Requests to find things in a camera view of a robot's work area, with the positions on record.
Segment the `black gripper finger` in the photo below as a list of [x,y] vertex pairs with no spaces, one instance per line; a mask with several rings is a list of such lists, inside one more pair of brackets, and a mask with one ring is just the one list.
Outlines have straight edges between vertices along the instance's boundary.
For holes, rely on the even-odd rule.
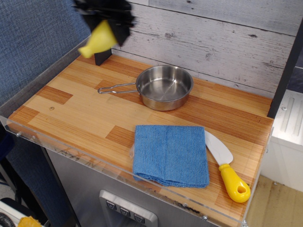
[[130,35],[129,27],[115,20],[109,20],[108,23],[112,29],[112,32],[117,40],[118,45],[123,46],[124,42]]

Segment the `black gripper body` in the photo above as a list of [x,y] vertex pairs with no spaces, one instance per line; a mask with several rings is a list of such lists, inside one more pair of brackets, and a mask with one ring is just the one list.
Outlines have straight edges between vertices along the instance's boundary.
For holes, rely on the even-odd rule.
[[132,6],[126,0],[74,0],[74,8],[85,22],[92,26],[103,20],[117,21],[119,25],[133,26]]

